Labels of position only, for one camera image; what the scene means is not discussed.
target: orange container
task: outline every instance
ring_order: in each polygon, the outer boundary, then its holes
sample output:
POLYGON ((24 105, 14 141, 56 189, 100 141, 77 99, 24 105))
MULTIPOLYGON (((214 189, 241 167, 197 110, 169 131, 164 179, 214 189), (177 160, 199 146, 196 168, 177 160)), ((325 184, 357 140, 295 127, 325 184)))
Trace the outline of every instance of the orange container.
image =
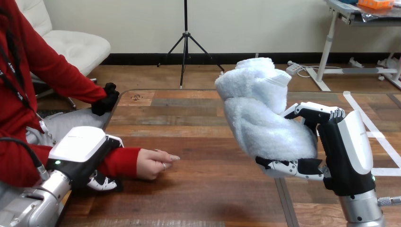
POLYGON ((372 9, 385 9, 394 6, 394 0, 359 0, 358 5, 372 9))

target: robotic hand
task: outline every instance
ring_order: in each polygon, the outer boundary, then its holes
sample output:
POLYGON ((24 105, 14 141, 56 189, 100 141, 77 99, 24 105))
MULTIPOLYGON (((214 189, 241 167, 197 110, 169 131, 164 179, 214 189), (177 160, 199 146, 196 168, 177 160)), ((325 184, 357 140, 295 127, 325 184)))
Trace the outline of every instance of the robotic hand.
POLYGON ((0 210, 0 227, 50 227, 69 190, 85 186, 97 191, 116 188, 117 183, 97 172, 96 167, 118 147, 123 147, 122 140, 99 128, 73 128, 50 151, 47 171, 41 163, 36 166, 42 179, 38 185, 25 189, 0 210))
POLYGON ((319 167, 320 159, 293 161, 267 160, 256 157, 255 161, 265 171, 281 176, 295 176, 323 181, 328 190, 339 196, 348 227, 384 227, 381 206, 401 204, 400 197, 377 198, 375 178, 371 174, 373 155, 361 115, 338 107, 316 103, 294 104, 283 114, 287 119, 302 117, 317 136, 316 128, 326 154, 326 166, 319 167))

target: wall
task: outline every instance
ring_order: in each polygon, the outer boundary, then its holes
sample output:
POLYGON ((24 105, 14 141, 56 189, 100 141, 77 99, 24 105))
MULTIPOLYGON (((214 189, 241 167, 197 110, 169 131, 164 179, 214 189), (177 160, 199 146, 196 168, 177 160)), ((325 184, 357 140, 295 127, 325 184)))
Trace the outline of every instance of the wall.
MULTIPOLYGON (((102 36, 112 53, 168 52, 183 32, 183 0, 44 1, 54 29, 102 36)), ((330 22, 323 0, 188 0, 189 31, 211 53, 322 52, 330 22)), ((400 51, 399 28, 338 24, 334 52, 400 51)))

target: black tripod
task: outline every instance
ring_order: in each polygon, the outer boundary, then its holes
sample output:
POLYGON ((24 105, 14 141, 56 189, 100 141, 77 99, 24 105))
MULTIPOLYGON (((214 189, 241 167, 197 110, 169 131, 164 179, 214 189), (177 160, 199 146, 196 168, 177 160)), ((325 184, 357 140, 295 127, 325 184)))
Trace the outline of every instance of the black tripod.
POLYGON ((171 52, 176 48, 176 46, 181 42, 182 39, 184 40, 184 53, 183 53, 183 68, 181 69, 181 82, 180 82, 180 88, 183 88, 183 78, 184 78, 184 70, 185 70, 185 59, 190 59, 189 54, 188 54, 188 38, 192 39, 194 43, 198 45, 199 48, 207 54, 214 63, 220 67, 221 70, 224 71, 223 67, 219 65, 213 58, 212 56, 192 37, 191 33, 188 32, 188 15, 187 15, 187 0, 184 0, 184 15, 185 15, 185 32, 183 33, 183 36, 178 40, 178 42, 171 48, 171 50, 167 53, 167 55, 164 57, 164 59, 157 65, 158 67, 162 65, 162 63, 168 58, 168 56, 171 54, 171 52))

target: white chair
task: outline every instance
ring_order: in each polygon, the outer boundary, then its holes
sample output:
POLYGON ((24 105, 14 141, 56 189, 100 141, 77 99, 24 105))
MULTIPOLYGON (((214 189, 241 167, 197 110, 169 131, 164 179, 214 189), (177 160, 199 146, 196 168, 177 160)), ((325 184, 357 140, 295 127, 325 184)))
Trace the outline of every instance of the white chair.
MULTIPOLYGON (((110 54, 110 43, 96 35, 83 32, 53 30, 52 22, 46 10, 43 0, 15 0, 19 10, 24 14, 35 31, 58 54, 64 55, 67 61, 77 67, 79 71, 87 76, 96 66, 98 66, 110 54)), ((44 83, 37 76, 32 74, 34 83, 44 83)), ((52 89, 36 95, 41 98, 54 93, 52 89)), ((68 97, 72 108, 76 105, 68 97)))

